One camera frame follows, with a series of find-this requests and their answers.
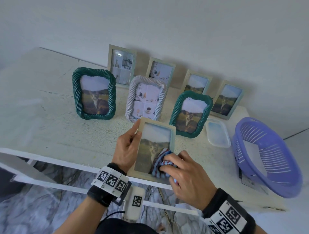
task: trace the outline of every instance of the person's left hand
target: person's left hand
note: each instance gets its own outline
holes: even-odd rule
[[[117,139],[113,163],[116,163],[121,170],[128,173],[137,158],[138,144],[142,137],[142,132],[136,132],[139,127],[140,119],[138,119],[125,134]]]

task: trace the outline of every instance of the white twisted picture frame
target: white twisted picture frame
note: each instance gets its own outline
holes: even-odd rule
[[[127,108],[125,110],[125,116],[127,118],[127,120],[131,121],[131,122],[136,122],[138,120],[138,118],[135,118],[134,116],[132,116],[132,112],[133,112],[133,105],[134,105],[134,99],[136,96],[136,89],[139,83],[143,83],[146,85],[154,85],[156,87],[158,87],[160,89],[160,93],[159,93],[159,101],[157,103],[157,106],[155,108],[155,114],[154,114],[154,118],[153,120],[158,121],[161,115],[161,111],[162,111],[162,107],[164,104],[164,100],[167,94],[167,89],[166,89],[166,85],[158,80],[152,79],[152,78],[146,78],[144,76],[136,76],[133,78],[133,80],[130,83],[130,87],[129,87],[129,95],[128,95],[128,100],[127,100]]]

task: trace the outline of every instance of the floor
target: floor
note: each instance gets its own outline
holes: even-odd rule
[[[53,164],[38,162],[35,167],[57,183],[90,188],[95,174]],[[171,190],[134,184],[144,187],[145,200],[175,205],[176,197]],[[23,190],[0,203],[0,233],[3,234],[50,234],[53,233],[83,201],[85,194],[26,185]],[[112,203],[104,214],[119,210]],[[210,233],[209,228],[197,216],[144,206],[139,223],[157,229],[162,223],[166,233]]]

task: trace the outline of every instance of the plastic basket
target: plastic basket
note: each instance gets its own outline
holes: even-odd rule
[[[258,145],[267,176],[252,163],[243,140]],[[236,125],[232,145],[238,166],[252,181],[284,198],[300,193],[303,179],[299,166],[285,142],[267,125],[255,118],[243,118]]]

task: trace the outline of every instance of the clear plastic lid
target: clear plastic lid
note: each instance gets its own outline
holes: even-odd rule
[[[230,137],[222,121],[208,118],[205,125],[207,138],[212,145],[223,148],[229,148],[231,146]]]

